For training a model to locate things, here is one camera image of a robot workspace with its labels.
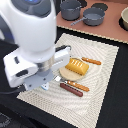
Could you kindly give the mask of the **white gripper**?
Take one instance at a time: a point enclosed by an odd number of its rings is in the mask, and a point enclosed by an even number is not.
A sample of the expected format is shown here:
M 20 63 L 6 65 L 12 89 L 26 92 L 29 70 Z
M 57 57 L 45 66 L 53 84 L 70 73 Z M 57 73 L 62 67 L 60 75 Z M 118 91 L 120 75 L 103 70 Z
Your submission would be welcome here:
M 3 58 L 5 73 L 11 88 L 22 85 L 26 90 L 32 90 L 53 79 L 53 71 L 66 66 L 70 59 L 70 46 L 57 47 L 55 54 L 48 61 L 34 63 L 25 60 L 17 48 Z

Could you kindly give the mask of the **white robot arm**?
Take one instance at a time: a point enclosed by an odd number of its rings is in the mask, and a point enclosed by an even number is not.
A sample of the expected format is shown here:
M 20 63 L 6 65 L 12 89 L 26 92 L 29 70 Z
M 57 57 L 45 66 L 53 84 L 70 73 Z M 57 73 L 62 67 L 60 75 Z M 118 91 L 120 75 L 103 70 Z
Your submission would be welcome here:
M 0 38 L 18 46 L 3 58 L 16 92 L 46 84 L 69 63 L 70 46 L 55 50 L 56 30 L 54 0 L 0 0 Z

